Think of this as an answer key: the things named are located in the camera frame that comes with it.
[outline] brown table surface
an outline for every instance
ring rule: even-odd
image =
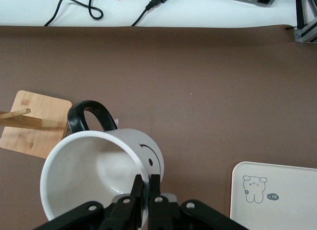
[[[99,101],[157,142],[163,192],[229,216],[237,163],[317,168],[317,46],[285,27],[0,27],[0,110],[19,90]],[[0,148],[0,229],[46,221],[44,161]]]

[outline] cutting board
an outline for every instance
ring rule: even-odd
[[[53,147],[61,141],[67,130],[67,113],[71,102],[33,92],[19,91],[11,111],[30,108],[25,116],[52,121],[55,127],[23,129],[5,127],[0,139],[0,147],[47,158]]]
[[[230,217],[250,230],[316,230],[317,169],[239,163]]]

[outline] black mug handle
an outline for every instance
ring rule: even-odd
[[[99,102],[84,100],[68,111],[68,125],[72,133],[89,130],[84,111],[90,111],[96,116],[104,131],[118,129],[108,110]]]

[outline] mug rim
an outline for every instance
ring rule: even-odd
[[[78,138],[87,138],[87,137],[93,137],[93,138],[102,138],[102,139],[106,139],[108,141],[113,142],[114,144],[118,145],[120,148],[122,148],[131,158],[132,160],[135,162],[135,164],[137,165],[138,169],[140,170],[140,174],[142,177],[142,180],[145,182],[145,184],[149,183],[149,176],[143,166],[143,163],[141,161],[141,159],[138,157],[138,155],[122,140],[120,140],[119,138],[117,138],[114,135],[111,135],[109,133],[106,132],[102,132],[102,131],[92,131],[92,130],[88,130],[88,131],[80,131],[74,134],[70,134],[69,136],[65,137],[63,140],[61,140],[50,152],[50,154],[48,155],[47,159],[45,160],[45,163],[43,165],[42,168],[42,172],[41,172],[41,178],[40,178],[40,197],[41,197],[41,202],[42,202],[42,206],[43,206],[43,210],[45,212],[45,215],[47,217],[47,219],[50,221],[54,218],[56,218],[57,216],[54,216],[49,202],[48,202],[48,198],[47,198],[47,175],[49,172],[50,167],[52,166],[52,162],[55,159],[55,157],[59,154],[59,151],[65,147],[66,145],[68,145],[70,142],[78,139]]]

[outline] black cable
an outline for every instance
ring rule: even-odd
[[[291,27],[286,27],[285,30],[288,31],[288,30],[291,30],[291,29],[297,29],[297,26],[291,26]]]
[[[149,4],[145,7],[144,11],[141,13],[139,18],[131,25],[135,26],[138,24],[138,22],[141,20],[141,18],[144,16],[144,14],[149,11],[151,8],[155,7],[156,5],[159,5],[162,2],[162,0],[151,0]]]
[[[138,22],[141,20],[141,18],[144,16],[144,14],[147,12],[148,10],[145,8],[144,11],[141,13],[141,15],[139,16],[139,18],[132,24],[132,26],[135,26],[136,24],[138,24]]]
[[[58,13],[58,10],[59,10],[59,7],[60,7],[62,1],[63,1],[63,0],[59,0],[58,5],[57,5],[57,8],[56,8],[56,11],[55,11],[53,17],[52,17],[44,26],[48,26],[48,25],[55,19],[55,17],[57,16],[57,13]],[[83,3],[81,3],[81,2],[79,2],[79,1],[77,1],[77,0],[70,0],[70,1],[73,1],[74,3],[77,3],[77,4],[80,5],[80,6],[83,6],[83,7],[88,8],[88,11],[89,11],[90,16],[91,16],[93,19],[95,19],[95,20],[100,20],[100,19],[102,19],[103,16],[104,16],[103,11],[101,11],[101,10],[100,10],[99,8],[97,8],[97,7],[91,6],[92,0],[89,0],[89,4],[88,4],[88,5],[83,4]],[[100,12],[100,16],[94,16],[94,15],[92,14],[91,10],[96,10],[96,11]]]

